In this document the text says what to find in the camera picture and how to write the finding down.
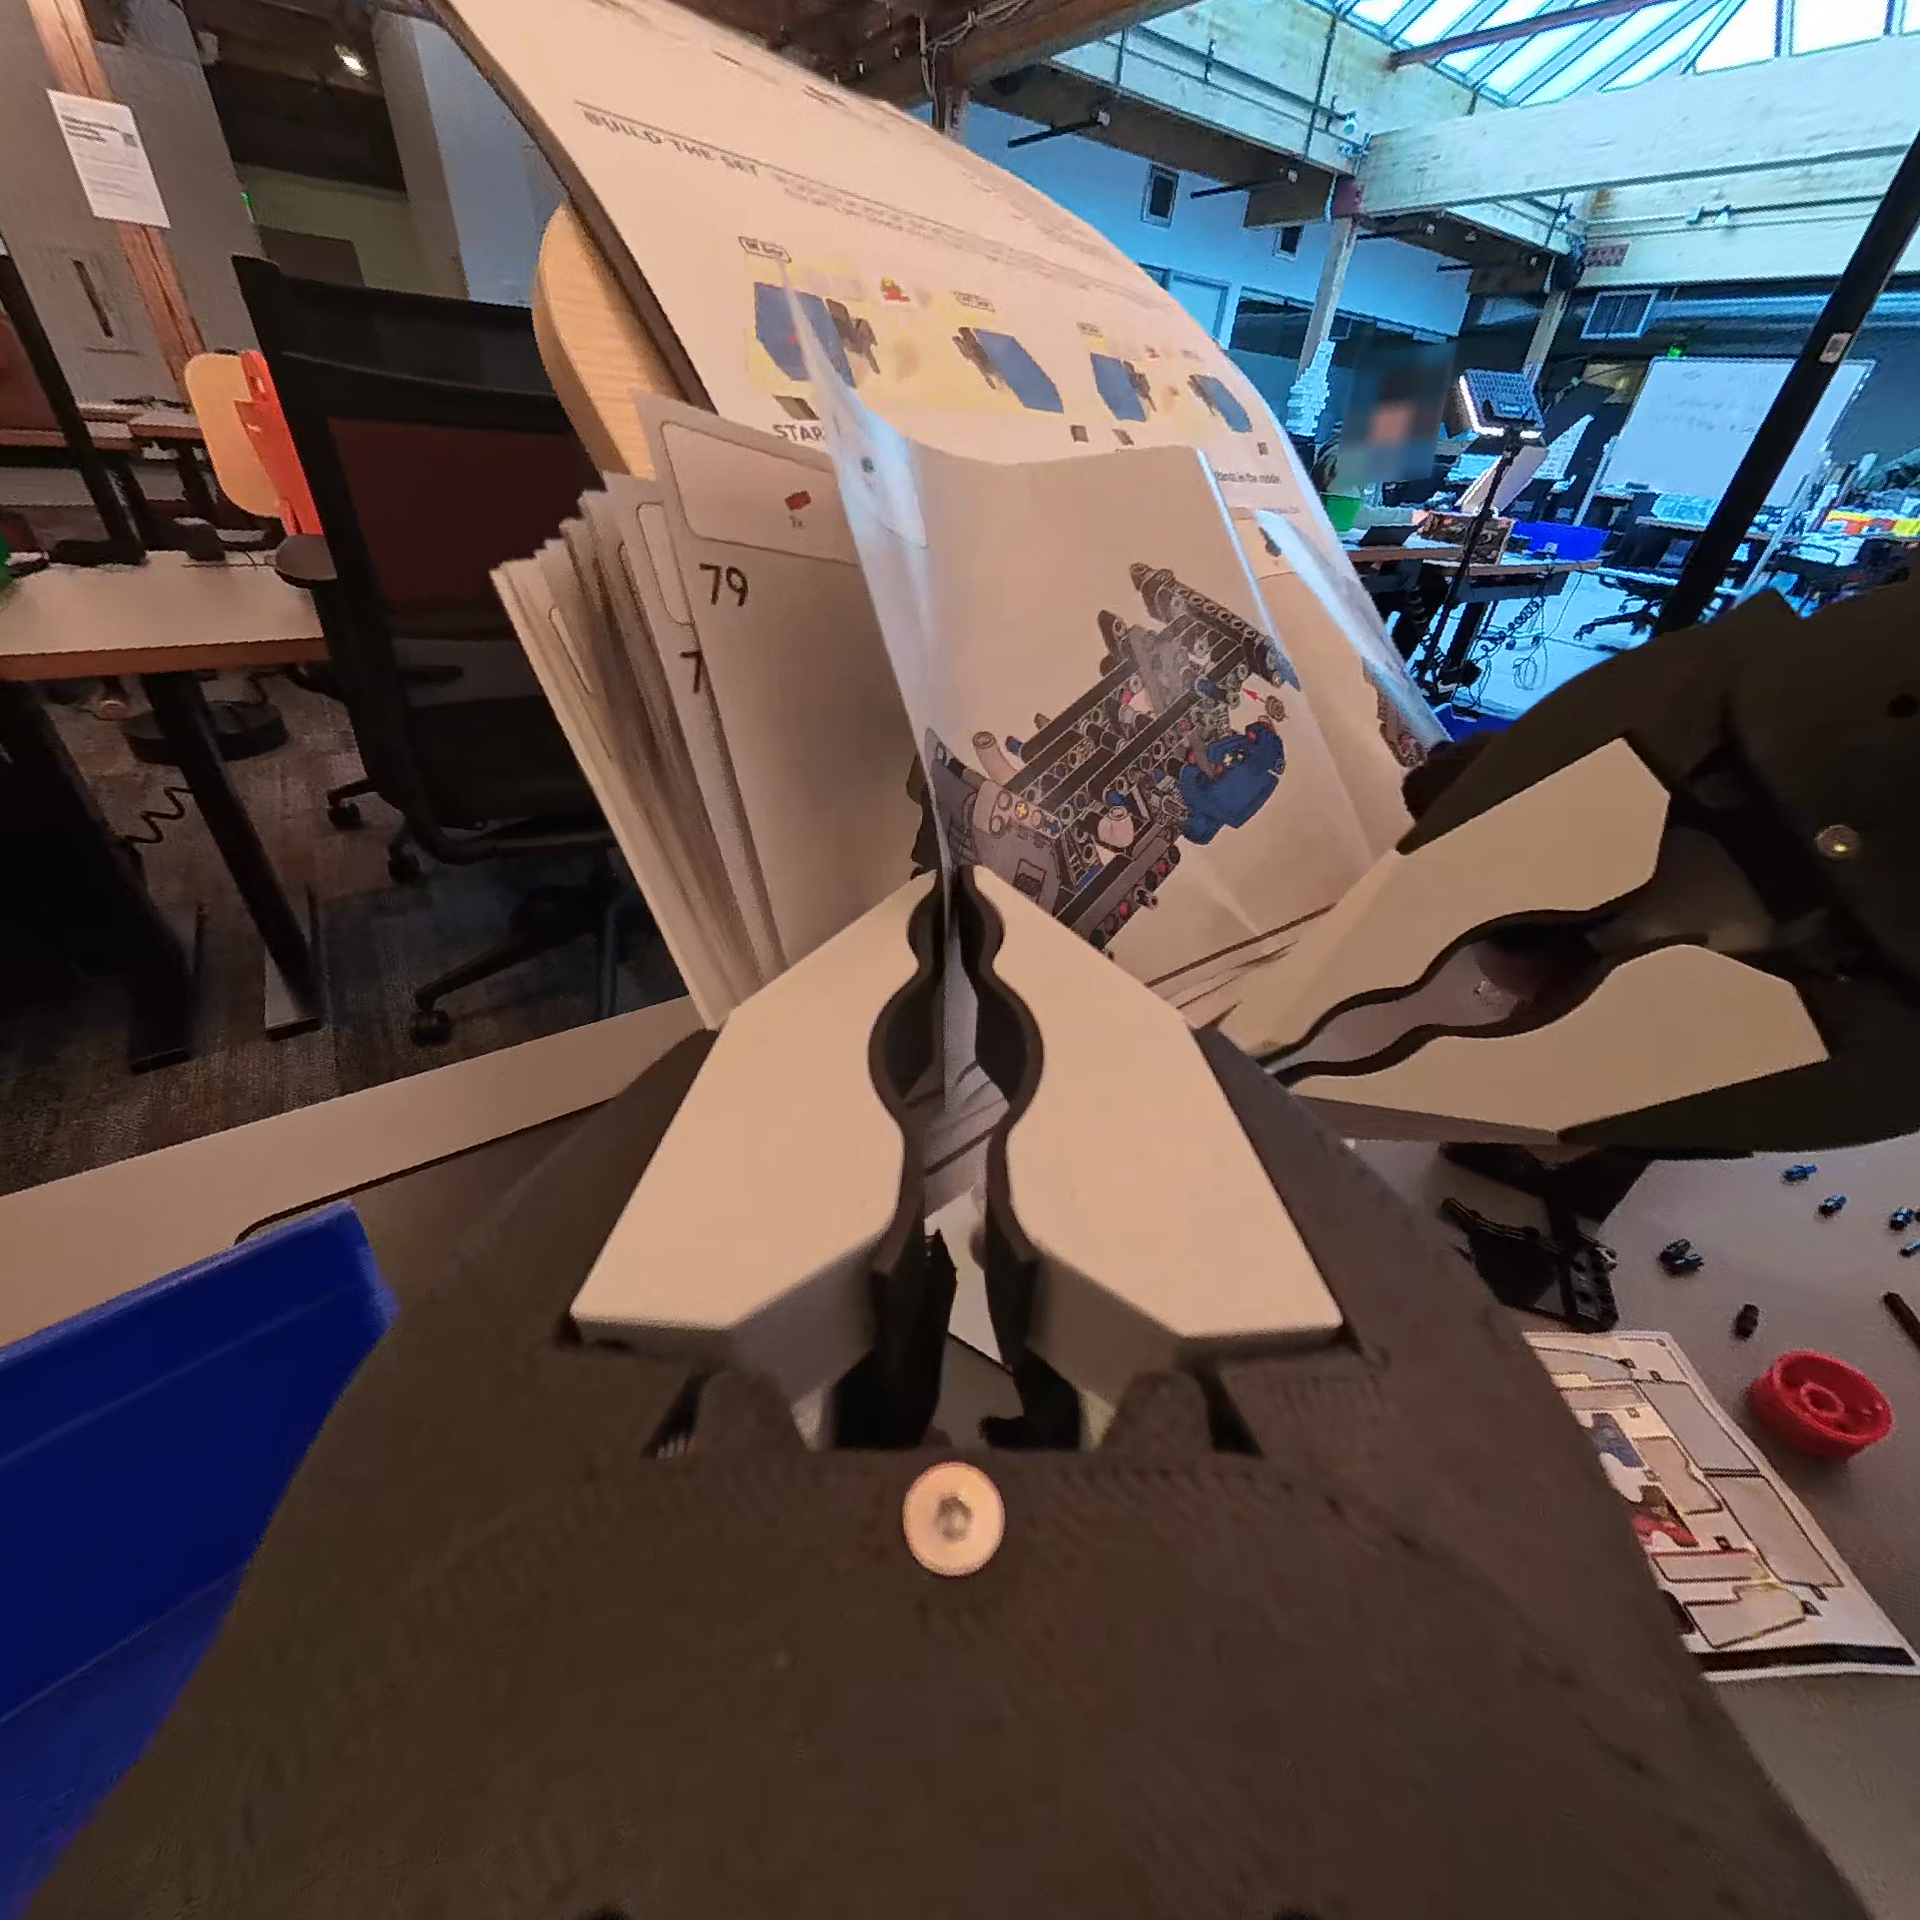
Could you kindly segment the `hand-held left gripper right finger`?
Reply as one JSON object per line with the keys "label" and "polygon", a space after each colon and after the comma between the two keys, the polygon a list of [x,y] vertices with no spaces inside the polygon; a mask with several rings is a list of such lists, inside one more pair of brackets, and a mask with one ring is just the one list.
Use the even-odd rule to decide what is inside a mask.
{"label": "hand-held left gripper right finger", "polygon": [[1003,1098],[981,1269],[1019,1384],[1003,1445],[1080,1445],[1083,1402],[1343,1339],[1215,1056],[995,870],[957,870],[971,1056]]}

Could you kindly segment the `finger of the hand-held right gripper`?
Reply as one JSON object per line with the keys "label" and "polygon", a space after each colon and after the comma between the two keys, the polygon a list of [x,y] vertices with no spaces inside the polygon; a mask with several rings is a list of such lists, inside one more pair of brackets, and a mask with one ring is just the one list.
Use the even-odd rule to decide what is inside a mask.
{"label": "finger of the hand-held right gripper", "polygon": [[1822,1065],[1809,999],[1711,949],[1618,957],[1558,1015],[1431,1031],[1289,1080],[1339,1135],[1570,1142],[1588,1124]]}
{"label": "finger of the hand-held right gripper", "polygon": [[1243,981],[1220,1031],[1256,1060],[1289,1060],[1351,1012],[1409,1005],[1490,929],[1620,900],[1654,880],[1659,831],[1667,784],[1611,739],[1462,828],[1382,851],[1279,957]]}

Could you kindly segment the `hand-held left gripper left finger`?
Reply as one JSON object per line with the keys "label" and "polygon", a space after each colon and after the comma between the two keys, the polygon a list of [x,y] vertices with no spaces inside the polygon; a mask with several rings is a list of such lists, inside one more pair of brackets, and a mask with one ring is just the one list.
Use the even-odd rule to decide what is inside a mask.
{"label": "hand-held left gripper left finger", "polygon": [[908,880],[708,1040],[567,1321],[692,1370],[824,1388],[838,1445],[922,1445],[954,1255],[922,1232],[941,1065],[941,880]]}

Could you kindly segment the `toy instruction booklet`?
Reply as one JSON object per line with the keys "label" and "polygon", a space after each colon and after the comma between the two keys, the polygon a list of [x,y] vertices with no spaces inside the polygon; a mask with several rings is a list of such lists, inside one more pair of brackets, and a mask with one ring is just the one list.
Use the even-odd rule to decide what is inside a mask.
{"label": "toy instruction booklet", "polygon": [[[995,1124],[957,971],[957,870],[982,864],[1185,1015],[1274,1186],[1279,1142],[1369,1186],[1203,1031],[1402,831],[1364,652],[1308,577],[1308,628],[1263,609],[1199,448],[957,462],[880,424],[817,344],[807,374],[824,455],[637,397],[782,971],[941,880],[944,1116]],[[747,999],[692,1005],[722,1037]],[[1339,1298],[1339,1222],[1299,1237]]]}

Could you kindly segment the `grey desk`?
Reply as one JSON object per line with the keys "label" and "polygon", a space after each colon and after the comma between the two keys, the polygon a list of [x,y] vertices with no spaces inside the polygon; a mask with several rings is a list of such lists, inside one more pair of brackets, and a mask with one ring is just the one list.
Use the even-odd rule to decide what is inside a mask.
{"label": "grey desk", "polygon": [[[671,999],[7,1191],[7,1339],[329,1201],[360,1205],[384,1284],[411,1298],[516,1177],[688,1031],[688,999]],[[1731,1679],[1720,1701],[1862,1908],[1912,1916],[1912,1679]]]}

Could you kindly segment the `scattered black connector pins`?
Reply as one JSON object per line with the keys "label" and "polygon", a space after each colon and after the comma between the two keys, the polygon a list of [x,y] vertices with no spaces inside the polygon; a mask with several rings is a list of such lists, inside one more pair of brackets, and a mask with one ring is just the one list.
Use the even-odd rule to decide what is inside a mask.
{"label": "scattered black connector pins", "polygon": [[1869,1331],[1907,1347],[1883,1292],[1912,1298],[1912,1177],[1838,1159],[1742,1168],[1731,1191],[1679,1205],[1679,1232],[1654,1252],[1654,1269],[1702,1284],[1739,1347],[1847,1349],[1847,1339]]}

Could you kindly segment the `whiteboard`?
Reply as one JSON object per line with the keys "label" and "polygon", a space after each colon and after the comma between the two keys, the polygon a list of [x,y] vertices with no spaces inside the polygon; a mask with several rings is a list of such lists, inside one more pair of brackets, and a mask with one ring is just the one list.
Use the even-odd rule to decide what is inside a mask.
{"label": "whiteboard", "polygon": [[[1764,505],[1787,505],[1822,468],[1838,415],[1869,374],[1877,360],[1838,364]],[[1778,388],[1787,360],[1651,360],[1597,493],[1679,493],[1720,514]]]}

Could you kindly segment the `red toy wheel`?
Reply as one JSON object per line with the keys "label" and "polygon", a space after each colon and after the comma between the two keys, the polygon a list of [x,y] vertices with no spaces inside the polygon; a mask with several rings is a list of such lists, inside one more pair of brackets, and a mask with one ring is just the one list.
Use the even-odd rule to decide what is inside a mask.
{"label": "red toy wheel", "polygon": [[1742,1402],[1809,1458],[1856,1458],[1895,1434],[1895,1410],[1877,1377],[1822,1349],[1778,1349],[1751,1377]]}

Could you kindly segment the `colourful sticker sheet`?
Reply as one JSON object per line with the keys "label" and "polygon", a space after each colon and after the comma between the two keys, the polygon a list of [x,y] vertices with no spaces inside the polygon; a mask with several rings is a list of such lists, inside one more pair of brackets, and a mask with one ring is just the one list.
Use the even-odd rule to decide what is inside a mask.
{"label": "colourful sticker sheet", "polygon": [[1675,1331],[1530,1331],[1702,1679],[1920,1672]]}

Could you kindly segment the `blue plastic bin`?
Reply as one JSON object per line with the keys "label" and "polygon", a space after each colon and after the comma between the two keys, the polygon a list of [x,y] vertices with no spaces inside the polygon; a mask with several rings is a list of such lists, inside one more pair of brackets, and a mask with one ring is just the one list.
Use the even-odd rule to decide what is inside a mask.
{"label": "blue plastic bin", "polygon": [[0,1355],[0,1916],[144,1756],[400,1292],[313,1205]]}

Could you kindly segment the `black office chair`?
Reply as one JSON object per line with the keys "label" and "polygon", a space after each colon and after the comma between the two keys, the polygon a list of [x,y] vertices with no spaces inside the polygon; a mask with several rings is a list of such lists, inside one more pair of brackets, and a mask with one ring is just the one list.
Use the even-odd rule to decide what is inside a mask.
{"label": "black office chair", "polygon": [[533,317],[456,295],[291,280],[231,256],[313,536],[275,549],[313,596],[363,792],[400,807],[392,880],[501,861],[584,861],[511,900],[511,936],[418,982],[411,1040],[447,1040],[447,999],[579,936],[611,1012],[611,828],[501,609],[521,560],[597,488],[538,374]]}

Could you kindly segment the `orange chair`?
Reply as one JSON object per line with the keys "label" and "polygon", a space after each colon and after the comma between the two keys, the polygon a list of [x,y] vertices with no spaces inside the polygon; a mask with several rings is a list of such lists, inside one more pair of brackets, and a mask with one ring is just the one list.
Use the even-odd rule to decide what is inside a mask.
{"label": "orange chair", "polygon": [[252,517],[275,517],[282,536],[319,536],[265,351],[198,351],[183,394],[219,493]]}

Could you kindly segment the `white instruction poster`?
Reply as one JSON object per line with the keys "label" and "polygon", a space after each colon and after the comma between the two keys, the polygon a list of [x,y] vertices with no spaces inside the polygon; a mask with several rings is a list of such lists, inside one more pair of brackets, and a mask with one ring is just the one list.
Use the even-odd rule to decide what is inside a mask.
{"label": "white instruction poster", "polygon": [[683,5],[456,0],[683,397],[824,440],[807,344],[870,415],[971,462],[1185,440],[1243,514],[1308,468],[1227,346],[1108,235],[922,122]]}

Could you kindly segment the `black toy frame piece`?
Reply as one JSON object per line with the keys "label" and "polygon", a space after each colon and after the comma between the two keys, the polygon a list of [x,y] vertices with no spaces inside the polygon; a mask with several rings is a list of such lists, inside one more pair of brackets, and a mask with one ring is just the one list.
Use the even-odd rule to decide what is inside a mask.
{"label": "black toy frame piece", "polygon": [[1570,1212],[1545,1212],[1545,1232],[1532,1232],[1482,1218],[1462,1201],[1438,1201],[1438,1218],[1462,1237],[1462,1265],[1500,1309],[1570,1331],[1618,1325],[1618,1252],[1588,1237]]}

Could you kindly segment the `white wall notice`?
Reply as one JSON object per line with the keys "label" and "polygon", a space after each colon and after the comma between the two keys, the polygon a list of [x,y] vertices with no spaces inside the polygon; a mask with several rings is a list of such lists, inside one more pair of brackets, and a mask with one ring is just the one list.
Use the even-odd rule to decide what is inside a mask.
{"label": "white wall notice", "polygon": [[43,102],[84,176],[87,214],[114,227],[170,227],[130,105],[69,88],[50,88]]}

